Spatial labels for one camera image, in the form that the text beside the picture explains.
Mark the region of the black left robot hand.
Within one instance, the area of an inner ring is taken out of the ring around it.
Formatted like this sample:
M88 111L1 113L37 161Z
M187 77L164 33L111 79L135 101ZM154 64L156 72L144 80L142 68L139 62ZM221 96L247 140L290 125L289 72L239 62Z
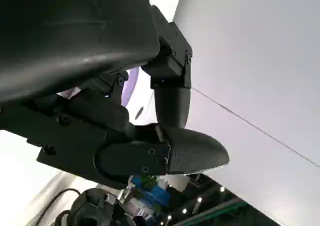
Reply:
M150 0L0 0L0 128L116 189L223 167L225 147L186 129L192 56Z

